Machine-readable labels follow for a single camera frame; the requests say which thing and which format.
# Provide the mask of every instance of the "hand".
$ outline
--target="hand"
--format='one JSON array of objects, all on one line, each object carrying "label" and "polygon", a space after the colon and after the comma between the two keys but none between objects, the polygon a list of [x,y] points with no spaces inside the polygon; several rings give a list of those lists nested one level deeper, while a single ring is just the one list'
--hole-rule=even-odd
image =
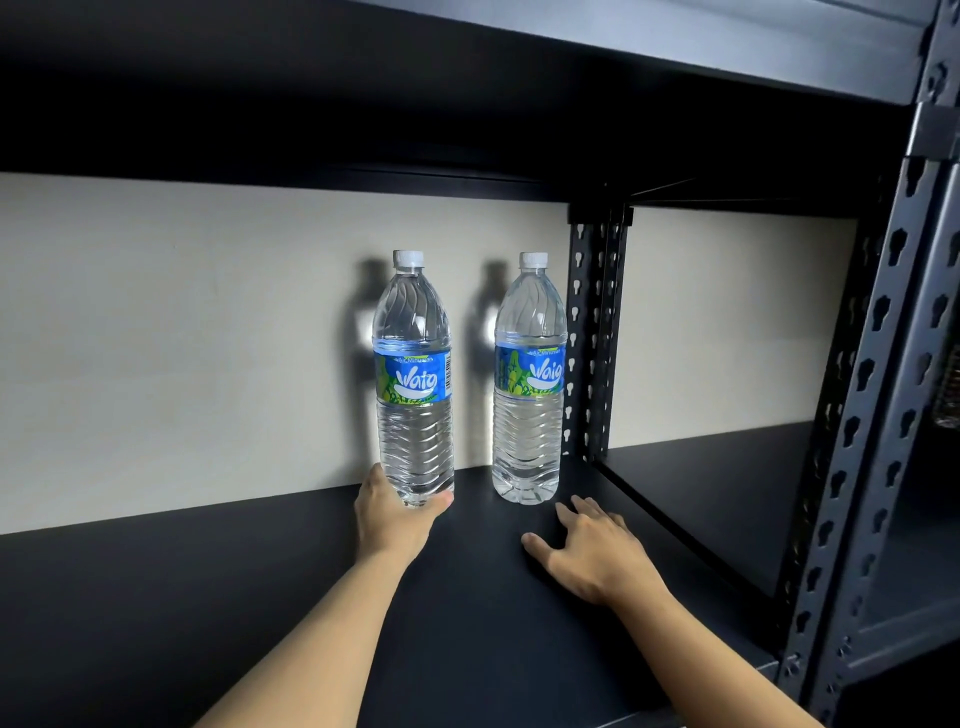
[{"label": "hand", "polygon": [[409,566],[426,544],[434,519],[452,502],[453,492],[446,490],[419,508],[405,506],[377,463],[353,502],[360,536],[357,561],[382,553],[399,559],[404,568]]},{"label": "hand", "polygon": [[593,498],[574,496],[573,513],[557,503],[557,517],[566,527],[566,545],[555,549],[536,533],[520,538],[523,547],[561,586],[591,604],[614,606],[624,595],[639,591],[668,594],[666,585],[640,541],[623,517],[609,515]]}]

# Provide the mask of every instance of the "plastic water bottle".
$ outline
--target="plastic water bottle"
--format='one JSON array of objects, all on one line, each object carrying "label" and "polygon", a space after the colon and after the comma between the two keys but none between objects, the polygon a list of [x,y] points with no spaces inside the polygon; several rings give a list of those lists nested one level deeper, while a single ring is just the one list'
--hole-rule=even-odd
[{"label": "plastic water bottle", "polygon": [[496,317],[493,487],[514,503],[549,500],[560,484],[566,312],[546,253],[521,253]]},{"label": "plastic water bottle", "polygon": [[394,251],[373,315],[380,462],[407,505],[453,487],[450,324],[421,251]]}]

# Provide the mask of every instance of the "bottle cap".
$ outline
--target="bottle cap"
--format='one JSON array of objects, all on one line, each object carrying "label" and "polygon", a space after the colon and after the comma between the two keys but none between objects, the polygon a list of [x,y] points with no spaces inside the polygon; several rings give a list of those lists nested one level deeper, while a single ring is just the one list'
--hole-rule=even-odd
[{"label": "bottle cap", "polygon": [[422,268],[423,251],[394,251],[395,268]]},{"label": "bottle cap", "polygon": [[520,268],[546,268],[546,253],[521,253]]}]

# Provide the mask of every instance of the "shelf surface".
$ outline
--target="shelf surface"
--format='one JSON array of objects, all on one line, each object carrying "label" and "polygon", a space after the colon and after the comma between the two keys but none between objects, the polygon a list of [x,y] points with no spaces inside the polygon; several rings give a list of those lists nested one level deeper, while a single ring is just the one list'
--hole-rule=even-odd
[{"label": "shelf surface", "polygon": [[605,468],[671,527],[773,596],[812,423],[608,451]]},{"label": "shelf surface", "polygon": [[[473,2],[424,12],[356,2],[96,5],[77,14],[0,0],[0,83],[16,139],[0,149],[0,169],[556,202],[602,188],[645,205],[855,217],[878,161],[902,154],[909,129],[896,104],[758,85],[535,27],[505,30],[509,17],[535,20],[538,2],[511,2],[511,12]],[[781,8],[785,25],[758,24],[733,0],[704,0],[698,32],[710,18],[736,30],[712,43],[652,36],[739,58],[756,48],[751,33],[769,31],[779,39],[772,51],[832,78],[842,63],[802,61],[789,41],[827,42],[820,25],[808,33],[809,18],[794,20],[839,13],[854,26],[893,28],[886,60],[899,57],[895,40],[907,29],[907,65],[917,62],[922,28],[910,13],[770,5],[795,7],[796,17]],[[590,0],[551,3],[542,18],[589,28],[564,18],[596,12],[601,25],[647,33],[645,16],[630,18],[654,6],[691,12],[687,3]],[[482,8],[490,22],[444,19]],[[876,49],[863,38],[851,48]],[[882,67],[865,66],[896,85]]]},{"label": "shelf surface", "polygon": [[918,436],[850,662],[854,680],[960,640],[960,433]]},{"label": "shelf surface", "polygon": [[[935,9],[936,0],[171,0],[159,12],[98,0],[77,13],[69,4],[2,2],[0,41],[9,54],[32,59],[304,84],[325,58],[325,46],[375,52],[384,42],[376,29],[384,24],[441,28],[450,35],[438,36],[438,43],[449,42],[458,26],[475,26],[754,82],[908,104]],[[357,27],[368,32],[342,33]]]},{"label": "shelf surface", "polygon": [[[552,503],[519,506],[490,470],[457,497],[387,615],[361,726],[677,725],[626,632],[525,556],[559,546]],[[744,597],[581,461],[558,497],[622,513],[686,607],[764,674]],[[0,538],[0,724],[189,726],[348,568],[356,487]],[[427,690],[429,699],[425,699]]]}]

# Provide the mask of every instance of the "blue label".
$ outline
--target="blue label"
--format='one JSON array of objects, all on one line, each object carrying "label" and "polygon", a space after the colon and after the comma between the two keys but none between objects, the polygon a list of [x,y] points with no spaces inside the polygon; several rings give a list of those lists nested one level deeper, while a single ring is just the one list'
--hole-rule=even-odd
[{"label": "blue label", "polygon": [[512,395],[542,397],[564,388],[566,344],[559,347],[496,348],[493,382]]},{"label": "blue label", "polygon": [[388,404],[427,404],[453,394],[450,351],[423,356],[391,356],[375,352],[376,395]]}]

